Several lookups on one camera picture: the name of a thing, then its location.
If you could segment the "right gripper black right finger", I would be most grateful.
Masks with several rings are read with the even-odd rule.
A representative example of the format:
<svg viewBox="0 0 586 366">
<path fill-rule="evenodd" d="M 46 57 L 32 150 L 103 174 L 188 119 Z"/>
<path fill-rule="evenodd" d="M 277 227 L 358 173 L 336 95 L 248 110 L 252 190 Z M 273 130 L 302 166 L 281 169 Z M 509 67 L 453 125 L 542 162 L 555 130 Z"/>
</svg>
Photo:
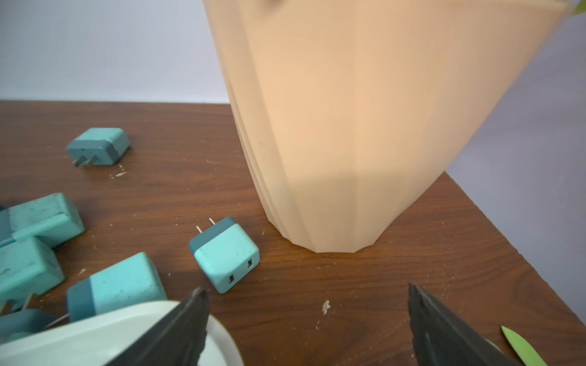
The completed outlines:
<svg viewBox="0 0 586 366">
<path fill-rule="evenodd" d="M 419 365 L 519 365 L 419 285 L 408 285 L 414 356 Z"/>
</svg>

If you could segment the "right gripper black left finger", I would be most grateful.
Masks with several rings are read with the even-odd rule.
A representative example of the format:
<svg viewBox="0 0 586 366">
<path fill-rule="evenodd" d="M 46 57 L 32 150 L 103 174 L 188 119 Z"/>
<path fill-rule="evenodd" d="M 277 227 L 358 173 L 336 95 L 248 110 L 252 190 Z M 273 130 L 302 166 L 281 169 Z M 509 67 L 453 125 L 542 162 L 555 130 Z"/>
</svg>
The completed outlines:
<svg viewBox="0 0 586 366">
<path fill-rule="evenodd" d="M 197 288 L 110 365 L 197 365 L 204 350 L 210 303 Z"/>
</svg>

